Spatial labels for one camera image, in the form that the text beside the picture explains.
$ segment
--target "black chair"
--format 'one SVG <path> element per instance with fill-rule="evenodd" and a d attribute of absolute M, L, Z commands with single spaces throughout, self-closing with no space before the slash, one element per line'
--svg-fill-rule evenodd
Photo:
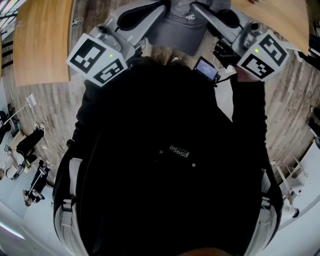
<path fill-rule="evenodd" d="M 7 132 L 11 131 L 11 125 L 8 122 L 6 125 L 4 123 L 8 120 L 8 117 L 5 112 L 0 111 L 0 121 L 2 122 L 2 126 L 0 127 L 0 144 L 2 143 Z"/>
<path fill-rule="evenodd" d="M 316 144 L 317 147 L 320 149 L 320 137 L 316 137 L 316 138 L 315 138 L 315 144 Z"/>

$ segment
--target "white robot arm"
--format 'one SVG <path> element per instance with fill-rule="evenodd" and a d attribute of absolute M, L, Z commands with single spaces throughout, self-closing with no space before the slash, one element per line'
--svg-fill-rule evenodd
<path fill-rule="evenodd" d="M 285 66 L 289 58 L 287 50 L 261 24 L 247 20 L 235 8 L 215 13 L 197 1 L 189 6 L 194 18 L 220 39 L 213 53 L 224 67 L 239 66 L 265 81 Z M 104 86 L 128 68 L 126 61 L 141 54 L 144 40 L 162 22 L 167 9 L 160 0 L 121 6 L 105 23 L 80 38 L 67 60 L 68 65 Z"/>

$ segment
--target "wooden floor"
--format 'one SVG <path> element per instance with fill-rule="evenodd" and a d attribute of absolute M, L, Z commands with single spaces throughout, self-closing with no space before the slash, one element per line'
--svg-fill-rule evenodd
<path fill-rule="evenodd" d="M 127 2 L 126 0 L 75 0 L 73 18 L 82 17 L 83 22 L 72 28 L 70 49 L 83 32 L 89 33 L 95 25 L 105 21 L 109 12 Z M 199 56 L 212 61 L 215 42 L 216 40 L 207 34 L 195 57 L 182 54 L 182 58 L 191 67 L 195 65 Z M 151 47 L 149 52 L 163 64 L 167 62 L 171 54 L 179 53 L 165 47 Z M 5 57 L 3 63 L 11 59 L 12 56 Z M 33 131 L 35 121 L 45 123 L 46 134 L 40 143 L 51 150 L 43 150 L 40 145 L 37 146 L 37 150 L 44 159 L 48 159 L 54 165 L 52 174 L 55 174 L 63 153 L 52 141 L 47 144 L 46 140 L 52 139 L 62 150 L 67 150 L 66 142 L 72 137 L 76 114 L 85 91 L 84 79 L 71 70 L 71 82 L 17 87 L 12 65 L 6 67 L 2 74 L 7 101 L 16 109 L 25 104 L 25 99 L 29 94 L 34 94 L 38 105 L 33 110 L 28 108 L 23 110 L 18 118 L 26 134 Z M 317 88 L 311 100 L 307 98 L 307 92 L 313 92 L 319 84 L 320 72 L 305 62 L 298 62 L 292 54 L 283 72 L 265 85 L 268 116 L 267 149 L 270 160 L 281 163 L 283 169 L 286 165 L 292 166 L 294 156 L 301 157 L 313 139 L 307 126 L 307 119 L 310 104 L 313 106 L 320 104 L 320 89 Z"/>

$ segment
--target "wooden table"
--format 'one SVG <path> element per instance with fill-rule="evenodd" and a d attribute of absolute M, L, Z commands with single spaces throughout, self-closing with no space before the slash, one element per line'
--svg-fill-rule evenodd
<path fill-rule="evenodd" d="M 241 12 L 268 25 L 305 55 L 309 52 L 309 20 L 305 0 L 232 0 Z"/>
<path fill-rule="evenodd" d="M 73 0 L 28 0 L 19 8 L 13 39 L 17 86 L 70 81 L 72 7 Z"/>

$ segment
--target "small screen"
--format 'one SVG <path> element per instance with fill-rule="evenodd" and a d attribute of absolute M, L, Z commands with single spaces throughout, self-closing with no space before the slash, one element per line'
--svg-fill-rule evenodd
<path fill-rule="evenodd" d="M 213 66 L 209 65 L 202 59 L 200 60 L 199 64 L 196 66 L 195 69 L 200 73 L 204 74 L 207 78 L 209 78 L 212 81 L 215 79 L 218 73 L 218 71 Z"/>

